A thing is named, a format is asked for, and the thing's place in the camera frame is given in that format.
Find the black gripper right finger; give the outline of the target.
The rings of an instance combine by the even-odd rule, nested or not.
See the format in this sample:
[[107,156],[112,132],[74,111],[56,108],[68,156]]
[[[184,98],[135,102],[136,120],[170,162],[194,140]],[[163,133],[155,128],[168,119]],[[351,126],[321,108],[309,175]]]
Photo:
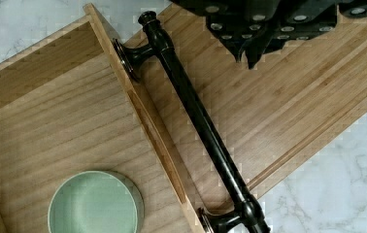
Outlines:
[[245,49],[248,67],[252,69],[263,54],[281,50],[287,41],[311,40],[333,30],[336,10],[336,6],[278,6]]

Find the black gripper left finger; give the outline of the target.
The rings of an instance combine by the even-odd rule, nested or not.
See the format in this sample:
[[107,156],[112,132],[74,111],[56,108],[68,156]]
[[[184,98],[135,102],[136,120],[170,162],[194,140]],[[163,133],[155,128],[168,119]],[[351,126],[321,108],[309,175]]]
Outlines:
[[269,22],[247,22],[239,16],[207,16],[207,28],[240,62],[243,54],[248,63],[257,63],[265,53],[281,48],[275,38],[277,24]]

